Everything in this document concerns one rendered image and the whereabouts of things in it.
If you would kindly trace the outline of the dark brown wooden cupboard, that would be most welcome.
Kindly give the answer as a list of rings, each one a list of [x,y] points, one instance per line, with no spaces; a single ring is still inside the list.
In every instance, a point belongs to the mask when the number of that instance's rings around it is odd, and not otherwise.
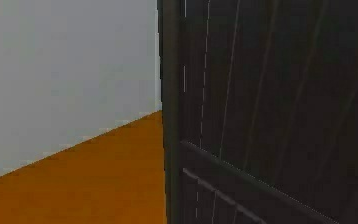
[[[358,224],[358,0],[156,0],[167,224]]]

